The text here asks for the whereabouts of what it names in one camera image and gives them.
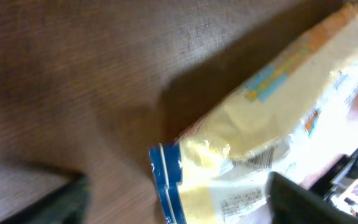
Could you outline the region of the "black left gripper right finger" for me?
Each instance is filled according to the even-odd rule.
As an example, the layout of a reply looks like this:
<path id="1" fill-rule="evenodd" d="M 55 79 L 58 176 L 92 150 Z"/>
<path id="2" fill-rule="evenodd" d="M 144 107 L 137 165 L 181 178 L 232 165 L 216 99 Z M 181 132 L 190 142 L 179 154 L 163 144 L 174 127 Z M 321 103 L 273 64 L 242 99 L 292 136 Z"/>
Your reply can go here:
<path id="1" fill-rule="evenodd" d="M 269 173 L 266 193 L 273 224 L 358 224 L 278 172 Z"/>

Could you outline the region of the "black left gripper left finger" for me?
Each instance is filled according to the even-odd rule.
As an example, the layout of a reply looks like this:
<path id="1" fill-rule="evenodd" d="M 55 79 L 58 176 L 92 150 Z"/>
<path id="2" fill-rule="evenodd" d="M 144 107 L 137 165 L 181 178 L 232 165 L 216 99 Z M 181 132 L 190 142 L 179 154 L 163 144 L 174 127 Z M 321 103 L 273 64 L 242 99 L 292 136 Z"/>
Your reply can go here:
<path id="1" fill-rule="evenodd" d="M 0 224 L 83 224 L 90 199 L 89 180 L 81 175 Z"/>

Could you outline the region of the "yellow snack bag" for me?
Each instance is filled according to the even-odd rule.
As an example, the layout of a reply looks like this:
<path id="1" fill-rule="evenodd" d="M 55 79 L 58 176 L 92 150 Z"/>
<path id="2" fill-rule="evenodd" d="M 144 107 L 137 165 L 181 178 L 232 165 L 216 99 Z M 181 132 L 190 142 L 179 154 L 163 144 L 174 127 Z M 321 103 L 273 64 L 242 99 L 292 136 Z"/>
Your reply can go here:
<path id="1" fill-rule="evenodd" d="M 358 2 L 315 25 L 173 144 L 150 148 L 167 223 L 250 223 L 268 174 L 295 182 L 346 132 L 358 93 Z"/>

